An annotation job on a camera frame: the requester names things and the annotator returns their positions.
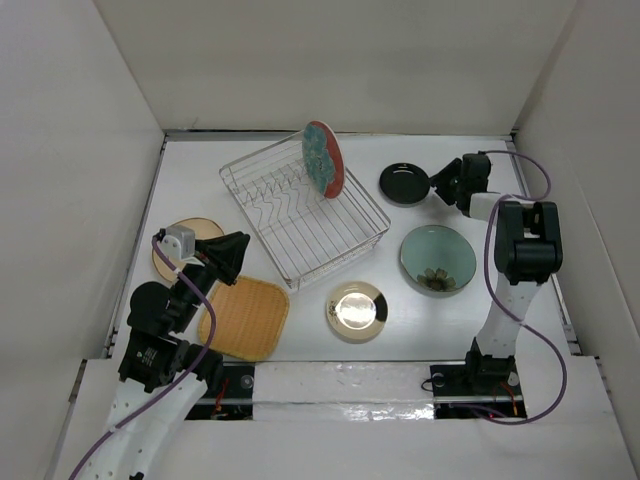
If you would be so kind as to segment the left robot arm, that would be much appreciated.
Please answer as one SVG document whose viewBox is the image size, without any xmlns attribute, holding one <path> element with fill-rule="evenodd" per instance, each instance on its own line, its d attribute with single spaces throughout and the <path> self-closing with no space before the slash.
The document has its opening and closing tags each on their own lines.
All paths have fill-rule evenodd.
<svg viewBox="0 0 640 480">
<path fill-rule="evenodd" d="M 183 226 L 152 237 L 154 253 L 176 278 L 171 286 L 143 283 L 131 295 L 129 337 L 107 424 L 71 478 L 152 478 L 189 411 L 220 390 L 223 357 L 212 350 L 213 338 L 198 345 L 180 335 L 200 309 L 217 329 L 208 295 L 218 282 L 236 283 L 249 242 L 243 232 L 198 240 Z"/>
</svg>

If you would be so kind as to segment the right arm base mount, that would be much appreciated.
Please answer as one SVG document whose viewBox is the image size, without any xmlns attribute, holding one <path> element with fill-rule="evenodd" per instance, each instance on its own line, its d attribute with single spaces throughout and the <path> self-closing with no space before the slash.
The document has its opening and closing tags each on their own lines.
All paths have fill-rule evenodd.
<svg viewBox="0 0 640 480">
<path fill-rule="evenodd" d="M 421 388 L 432 394 L 437 420 L 527 418 L 515 365 L 506 374 L 494 374 L 472 373 L 462 361 L 435 363 Z"/>
</svg>

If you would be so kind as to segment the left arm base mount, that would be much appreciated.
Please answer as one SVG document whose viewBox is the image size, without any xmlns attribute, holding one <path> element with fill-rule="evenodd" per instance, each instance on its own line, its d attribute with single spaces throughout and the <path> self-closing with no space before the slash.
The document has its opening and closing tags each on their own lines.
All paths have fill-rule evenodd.
<svg viewBox="0 0 640 480">
<path fill-rule="evenodd" d="M 253 419 L 255 365 L 225 362 L 216 390 L 207 392 L 189 411 L 189 421 L 244 421 Z"/>
</svg>

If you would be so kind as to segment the small black plate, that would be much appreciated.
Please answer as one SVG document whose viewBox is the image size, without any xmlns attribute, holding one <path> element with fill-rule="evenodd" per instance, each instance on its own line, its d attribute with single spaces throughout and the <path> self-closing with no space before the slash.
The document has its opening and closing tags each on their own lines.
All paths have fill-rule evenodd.
<svg viewBox="0 0 640 480">
<path fill-rule="evenodd" d="M 420 167 L 411 163 L 395 163 L 381 172 L 379 189 L 392 203 L 412 206 L 426 199 L 431 184 L 429 176 Z"/>
</svg>

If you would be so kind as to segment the red and teal floral plate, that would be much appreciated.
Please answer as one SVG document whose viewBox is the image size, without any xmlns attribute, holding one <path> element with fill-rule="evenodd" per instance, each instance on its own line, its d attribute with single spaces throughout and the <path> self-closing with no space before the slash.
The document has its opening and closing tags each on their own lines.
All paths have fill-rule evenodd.
<svg viewBox="0 0 640 480">
<path fill-rule="evenodd" d="M 324 122 L 309 122 L 302 137 L 303 163 L 315 189 L 327 199 L 337 198 L 344 188 L 345 166 L 333 130 Z"/>
</svg>

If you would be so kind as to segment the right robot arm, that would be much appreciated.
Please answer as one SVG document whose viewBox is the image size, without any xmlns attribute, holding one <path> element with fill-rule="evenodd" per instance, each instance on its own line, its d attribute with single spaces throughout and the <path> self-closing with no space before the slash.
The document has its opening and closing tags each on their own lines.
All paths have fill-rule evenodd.
<svg viewBox="0 0 640 480">
<path fill-rule="evenodd" d="M 529 306 L 558 272 L 563 248 L 553 202 L 488 190 L 487 152 L 465 154 L 431 177 L 431 187 L 465 216 L 487 222 L 484 272 L 494 265 L 497 285 L 488 316 L 462 364 L 430 367 L 435 395 L 483 396 L 516 375 L 516 341 Z"/>
</svg>

